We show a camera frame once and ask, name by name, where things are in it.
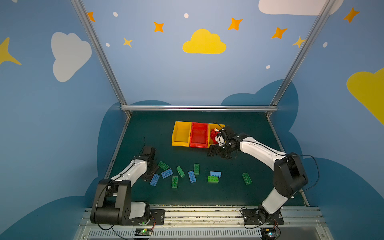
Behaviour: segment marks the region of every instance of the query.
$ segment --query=white cloud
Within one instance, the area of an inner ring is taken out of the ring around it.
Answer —
[[[331,14],[336,12],[344,0],[336,0]],[[259,9],[266,14],[319,15],[326,0],[260,0]]]
[[[54,33],[51,47],[56,58],[53,74],[62,83],[68,81],[92,55],[91,45],[74,33]]]

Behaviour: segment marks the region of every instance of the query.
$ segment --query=yellow bin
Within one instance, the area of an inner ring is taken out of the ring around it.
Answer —
[[[218,130],[220,130],[220,129],[221,129],[220,126],[219,126],[218,124],[214,124],[214,123],[209,123],[209,124],[208,124],[208,128],[209,128],[209,132],[208,132],[208,134],[209,134],[208,148],[209,148],[209,146],[211,146],[211,145],[214,143],[213,140],[212,140],[212,138],[211,138],[211,131],[212,131],[212,129],[217,128]]]
[[[189,147],[191,127],[191,122],[175,121],[175,127],[173,128],[172,134],[172,146]]]

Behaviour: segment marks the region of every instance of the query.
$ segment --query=yellow cloud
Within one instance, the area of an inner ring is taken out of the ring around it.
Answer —
[[[384,124],[384,68],[376,73],[358,72],[347,81],[351,94]]]
[[[206,29],[199,29],[193,33],[191,40],[183,45],[183,51],[186,53],[223,53],[227,46],[222,43],[219,35],[210,33]]]

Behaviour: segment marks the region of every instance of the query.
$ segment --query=lego brick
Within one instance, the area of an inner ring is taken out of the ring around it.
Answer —
[[[157,184],[157,182],[159,181],[159,178],[160,178],[160,175],[159,175],[159,174],[155,174],[155,175],[153,175],[152,180],[151,180],[151,182],[149,183],[149,185],[156,187],[156,184]]]
[[[247,172],[243,173],[243,179],[244,179],[245,185],[249,185],[252,183],[251,178],[249,177]]]
[[[193,168],[193,173],[195,175],[199,175],[200,174],[200,164],[195,163],[194,168]]]
[[[208,176],[208,182],[218,183],[218,177]]]
[[[162,173],[161,173],[161,176],[162,176],[163,178],[166,178],[166,177],[171,176],[172,174],[173,174],[173,172],[172,172],[172,169],[170,168],[170,169],[168,169],[168,170],[162,172]]]
[[[173,176],[172,177],[172,185],[171,185],[171,188],[173,188],[173,189],[176,189],[177,188],[177,183],[178,183],[178,180],[179,179],[179,177],[175,177],[175,176]]]
[[[221,172],[211,171],[211,177],[221,177]]]
[[[158,166],[164,170],[167,170],[169,168],[169,166],[167,164],[163,163],[162,161],[159,162]]]
[[[193,173],[193,171],[189,171],[188,175],[189,175],[189,180],[191,181],[191,183],[196,182],[196,177],[195,177],[195,174]]]
[[[181,169],[180,166],[178,166],[178,167],[176,168],[176,171],[180,174],[180,177],[185,177],[185,174],[184,174],[184,172],[183,172],[183,170]]]

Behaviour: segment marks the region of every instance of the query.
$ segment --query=green toy brick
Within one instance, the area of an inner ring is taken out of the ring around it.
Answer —
[[[172,177],[172,185],[171,185],[171,187],[172,187],[173,189],[176,189],[176,188],[177,188],[177,183],[178,183],[178,181],[179,181],[179,177],[175,177],[175,176]]]
[[[176,168],[176,171],[180,174],[180,177],[185,177],[185,174],[184,174],[184,172],[183,172],[183,170],[181,169],[180,166],[178,166],[178,167]]]
[[[249,174],[247,172],[243,173],[243,179],[244,179],[245,185],[249,185],[252,183],[251,178],[249,177]]]
[[[208,176],[208,182],[218,183],[218,177]]]
[[[199,174],[200,174],[200,164],[195,163],[195,165],[194,165],[194,169],[193,169],[193,173],[194,173],[195,175],[199,175]]]
[[[167,164],[163,163],[162,161],[159,162],[158,166],[164,170],[167,170],[169,168],[169,166]]]

